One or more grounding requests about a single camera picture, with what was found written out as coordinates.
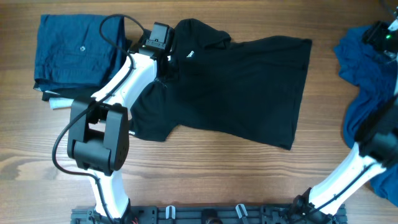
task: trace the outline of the wood grain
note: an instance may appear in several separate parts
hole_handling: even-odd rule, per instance
[[[34,2],[0,4],[1,223],[68,223],[72,208],[94,203],[88,180],[59,173],[51,162],[69,110],[52,111],[32,89],[41,14],[124,13],[148,29],[155,21],[175,26],[194,17],[237,42],[270,35],[313,39],[291,151],[181,126],[166,142],[130,138],[127,194],[133,205],[158,206],[287,203],[322,181],[349,153],[341,125],[358,93],[338,76],[333,47],[350,27],[389,19],[372,0]],[[126,32],[133,39],[141,34],[131,22]],[[73,170],[65,147],[62,141],[58,158]],[[398,208],[367,187],[346,204],[349,223],[398,223]]]

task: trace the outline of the folded light blue fabric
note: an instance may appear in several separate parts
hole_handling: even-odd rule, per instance
[[[348,30],[334,49],[341,66],[339,76],[359,87],[359,95],[347,109],[343,127],[344,140],[350,148],[362,121],[392,98],[397,80],[397,62],[362,43],[362,34],[369,28]],[[398,165],[375,176],[371,185],[378,196],[398,206]]]
[[[100,36],[98,15],[42,15],[37,33],[34,79],[42,91],[105,85],[126,56]],[[124,19],[106,21],[103,34],[126,48]]]

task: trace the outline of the folded dark blue garment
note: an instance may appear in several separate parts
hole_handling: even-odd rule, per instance
[[[42,91],[105,85],[126,56],[100,36],[98,15],[42,15],[37,33],[35,81]],[[106,21],[103,34],[126,48],[124,19]]]
[[[350,29],[335,47],[341,65],[339,76],[359,87],[359,95],[346,112],[343,135],[354,146],[354,135],[369,114],[392,98],[397,80],[397,62],[362,43],[362,34],[370,26]],[[378,196],[398,206],[398,165],[371,179]]]

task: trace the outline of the blue garment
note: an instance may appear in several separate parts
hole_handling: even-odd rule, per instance
[[[37,33],[35,81],[42,91],[105,85],[126,56],[100,36],[98,15],[42,15]],[[124,18],[106,21],[103,34],[126,48]]]
[[[335,47],[341,70],[339,76],[359,87],[359,95],[347,109],[343,135],[347,145],[354,146],[354,135],[370,113],[392,98],[397,80],[397,62],[377,53],[361,41],[370,26],[350,29]],[[398,165],[371,179],[378,196],[398,206]]]

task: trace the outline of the white logo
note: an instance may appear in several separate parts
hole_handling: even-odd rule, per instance
[[[192,57],[192,55],[193,55],[193,50],[191,51],[191,53],[188,54],[187,57]]]

